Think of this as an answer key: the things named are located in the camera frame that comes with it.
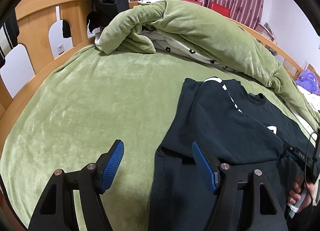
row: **green bed sheet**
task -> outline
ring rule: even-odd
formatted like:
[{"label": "green bed sheet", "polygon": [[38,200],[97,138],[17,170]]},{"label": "green bed sheet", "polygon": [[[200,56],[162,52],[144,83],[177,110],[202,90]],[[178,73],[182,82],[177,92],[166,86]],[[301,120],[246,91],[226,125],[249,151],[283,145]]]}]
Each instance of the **green bed sheet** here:
[{"label": "green bed sheet", "polygon": [[[44,81],[5,142],[0,172],[22,222],[28,226],[54,170],[80,170],[121,139],[123,160],[101,198],[113,230],[147,230],[154,155],[175,116],[183,81],[211,76],[241,81],[296,121],[271,90],[247,76],[158,50],[106,55],[90,45],[79,51]],[[75,203],[80,230],[86,230],[78,193]]]}]

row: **green blanket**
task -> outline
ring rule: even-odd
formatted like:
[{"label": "green blanket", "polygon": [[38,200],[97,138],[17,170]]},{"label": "green blanket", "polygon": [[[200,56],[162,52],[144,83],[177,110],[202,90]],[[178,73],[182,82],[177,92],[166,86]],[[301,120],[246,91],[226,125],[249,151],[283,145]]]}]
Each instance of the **green blanket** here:
[{"label": "green blanket", "polygon": [[[4,145],[0,172],[22,222],[28,226],[54,170],[80,170],[121,139],[124,157],[102,201],[113,230],[147,230],[154,155],[174,118],[183,81],[212,76],[235,78],[248,92],[262,92],[296,121],[271,90],[211,65],[158,50],[106,55],[91,45],[75,54],[40,86]],[[78,193],[75,199],[83,231]]]},{"label": "green blanket", "polygon": [[224,16],[186,1],[163,0],[120,13],[103,30],[100,50],[155,53],[150,39],[140,35],[142,26],[156,28],[190,49],[243,72],[272,89],[305,118],[313,129],[316,113],[282,64],[256,39]]}]

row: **wall socket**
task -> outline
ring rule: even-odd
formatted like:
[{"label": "wall socket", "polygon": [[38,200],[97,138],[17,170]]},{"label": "wall socket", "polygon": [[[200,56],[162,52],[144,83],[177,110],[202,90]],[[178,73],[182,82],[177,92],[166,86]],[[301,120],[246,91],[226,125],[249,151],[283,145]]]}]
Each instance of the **wall socket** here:
[{"label": "wall socket", "polygon": [[58,54],[60,55],[60,54],[62,54],[62,53],[64,53],[64,46],[63,46],[63,44],[61,44],[61,45],[58,46]]}]

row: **human hand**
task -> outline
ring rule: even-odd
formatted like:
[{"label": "human hand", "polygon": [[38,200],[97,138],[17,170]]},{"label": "human hand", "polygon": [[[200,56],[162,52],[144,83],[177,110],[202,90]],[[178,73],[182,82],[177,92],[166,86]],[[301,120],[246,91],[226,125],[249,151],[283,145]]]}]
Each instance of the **human hand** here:
[{"label": "human hand", "polygon": [[[289,192],[288,202],[291,203],[292,205],[295,204],[301,198],[301,196],[299,194],[301,191],[301,187],[300,187],[299,182],[300,182],[300,175],[298,175],[295,178],[295,181],[293,182],[293,185],[292,185],[293,189],[290,190],[290,192]],[[307,186],[308,186],[309,193],[313,196],[313,194],[316,190],[315,186],[311,182],[308,183]],[[300,208],[298,209],[297,213],[304,210],[311,203],[311,197],[310,197],[309,193],[306,195],[306,198],[304,199],[304,201],[301,204]]]}]

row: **wooden bed frame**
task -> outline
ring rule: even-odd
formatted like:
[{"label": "wooden bed frame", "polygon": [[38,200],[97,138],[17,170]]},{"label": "wooden bed frame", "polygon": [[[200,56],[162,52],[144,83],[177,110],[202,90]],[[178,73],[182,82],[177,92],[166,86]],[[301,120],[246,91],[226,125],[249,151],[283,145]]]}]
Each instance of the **wooden bed frame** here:
[{"label": "wooden bed frame", "polygon": [[[137,2],[130,2],[129,6],[133,8],[137,4]],[[60,8],[61,20],[67,20],[70,24],[73,48],[54,59],[48,34],[50,27],[56,22],[56,6]],[[4,142],[14,123],[42,82],[54,69],[68,61],[73,54],[94,42],[94,38],[88,39],[87,37],[86,18],[91,10],[92,0],[22,0],[16,7],[20,29],[18,42],[26,47],[35,76],[23,86],[14,98],[10,96],[0,77],[0,157]],[[263,46],[269,46],[280,54],[293,79],[296,79],[302,72],[302,68],[269,39],[237,21],[233,22],[242,26]],[[0,206],[3,210],[6,209],[5,215],[11,224],[16,226],[16,230],[22,230],[1,195],[0,192]]]}]

